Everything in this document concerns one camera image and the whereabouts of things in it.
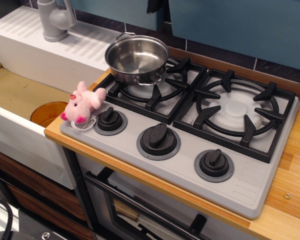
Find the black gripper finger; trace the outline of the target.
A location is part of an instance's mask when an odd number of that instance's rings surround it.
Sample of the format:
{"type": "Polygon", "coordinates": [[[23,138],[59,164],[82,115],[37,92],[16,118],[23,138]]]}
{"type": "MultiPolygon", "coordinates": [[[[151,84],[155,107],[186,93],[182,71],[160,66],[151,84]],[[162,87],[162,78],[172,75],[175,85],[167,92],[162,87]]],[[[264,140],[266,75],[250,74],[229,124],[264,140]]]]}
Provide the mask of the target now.
{"type": "Polygon", "coordinates": [[[162,0],[148,0],[147,1],[147,14],[153,14],[160,10],[163,6],[163,1],[162,0]]]}

